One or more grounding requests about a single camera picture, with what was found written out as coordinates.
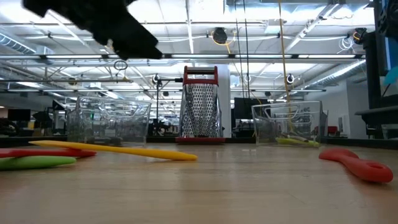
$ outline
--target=yellow spatula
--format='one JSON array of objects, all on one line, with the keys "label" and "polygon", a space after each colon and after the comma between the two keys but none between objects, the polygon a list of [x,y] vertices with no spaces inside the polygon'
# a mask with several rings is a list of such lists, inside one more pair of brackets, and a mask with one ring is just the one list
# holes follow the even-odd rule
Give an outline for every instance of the yellow spatula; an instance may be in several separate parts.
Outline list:
[{"label": "yellow spatula", "polygon": [[133,154],[137,156],[148,156],[159,159],[171,159],[178,161],[195,161],[198,159],[196,155],[187,154],[184,152],[164,151],[158,149],[140,149],[140,148],[125,148],[112,146],[98,146],[94,144],[85,144],[77,142],[63,142],[63,141],[31,141],[31,144],[38,146],[63,147],[69,149],[87,149],[93,151],[108,151]]}]

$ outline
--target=duct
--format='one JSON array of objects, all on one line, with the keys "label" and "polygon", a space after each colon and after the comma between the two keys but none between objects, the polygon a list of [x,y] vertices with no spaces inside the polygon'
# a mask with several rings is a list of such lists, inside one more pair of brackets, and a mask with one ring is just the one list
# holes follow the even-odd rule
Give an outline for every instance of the duct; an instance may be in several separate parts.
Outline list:
[{"label": "duct", "polygon": [[[24,40],[6,32],[4,29],[0,29],[0,44],[3,46],[9,47],[12,50],[15,50],[24,55],[54,54],[53,50],[49,49],[48,47],[41,46],[41,45],[35,45],[35,44],[27,44]],[[50,65],[51,63],[53,63],[52,60],[41,60],[40,59],[40,60],[36,60],[36,61],[39,63],[45,63],[47,65]]]},{"label": "duct", "polygon": [[12,50],[16,50],[22,54],[35,54],[36,47],[33,45],[30,46],[24,43],[23,40],[20,40],[18,37],[7,33],[5,30],[0,29],[0,44],[6,47],[11,48]]},{"label": "duct", "polygon": [[[286,0],[282,1],[282,16],[288,21],[290,19],[306,19],[304,16],[311,16],[311,12],[328,4],[345,5],[351,12],[355,12],[369,4],[369,0]],[[264,19],[264,16],[266,19],[279,18],[279,6],[275,0],[245,0],[245,5],[247,19]],[[224,0],[224,13],[242,17],[244,15],[243,0]]]},{"label": "duct", "polygon": [[[303,84],[290,91],[291,95],[297,93],[294,90],[316,89],[319,86],[328,86],[352,77],[360,72],[364,72],[364,69],[366,68],[365,62],[365,60],[358,60],[357,62],[338,65],[324,73],[317,75],[315,78],[309,81],[304,81]],[[284,97],[286,97],[286,95],[279,95],[276,98],[282,99]]]}]

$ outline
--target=red object in background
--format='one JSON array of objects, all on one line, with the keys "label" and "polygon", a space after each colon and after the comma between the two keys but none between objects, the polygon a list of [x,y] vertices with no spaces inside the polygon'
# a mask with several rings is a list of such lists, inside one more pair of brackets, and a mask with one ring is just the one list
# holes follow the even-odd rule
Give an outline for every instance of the red object in background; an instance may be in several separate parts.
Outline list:
[{"label": "red object in background", "polygon": [[355,153],[348,149],[327,149],[319,154],[319,159],[340,162],[355,176],[363,180],[388,183],[394,178],[388,166],[378,162],[360,159]]},{"label": "red object in background", "polygon": [[180,144],[223,144],[225,138],[175,138]]},{"label": "red object in background", "polygon": [[24,156],[90,157],[96,152],[79,149],[0,149],[0,158]]},{"label": "red object in background", "polygon": [[[319,133],[319,127],[316,126],[315,127],[315,133]],[[328,134],[336,134],[336,132],[338,132],[338,128],[337,126],[328,126]]]}]

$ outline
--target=white pillar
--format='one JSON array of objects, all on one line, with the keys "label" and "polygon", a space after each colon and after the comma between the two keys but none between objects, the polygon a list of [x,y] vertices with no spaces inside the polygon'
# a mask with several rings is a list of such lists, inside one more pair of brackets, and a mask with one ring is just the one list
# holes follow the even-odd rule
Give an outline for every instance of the white pillar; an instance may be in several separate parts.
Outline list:
[{"label": "white pillar", "polygon": [[218,98],[220,99],[221,124],[224,138],[231,137],[231,81],[228,65],[215,65],[218,69]]}]

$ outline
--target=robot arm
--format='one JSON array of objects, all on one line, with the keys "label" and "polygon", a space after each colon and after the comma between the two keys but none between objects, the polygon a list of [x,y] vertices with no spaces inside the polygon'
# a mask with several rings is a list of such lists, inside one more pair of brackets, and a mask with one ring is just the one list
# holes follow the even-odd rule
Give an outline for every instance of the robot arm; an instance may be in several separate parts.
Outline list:
[{"label": "robot arm", "polygon": [[44,17],[51,9],[87,30],[101,45],[113,41],[115,53],[128,58],[160,59],[158,40],[130,15],[127,6],[136,0],[23,0],[26,9]]}]

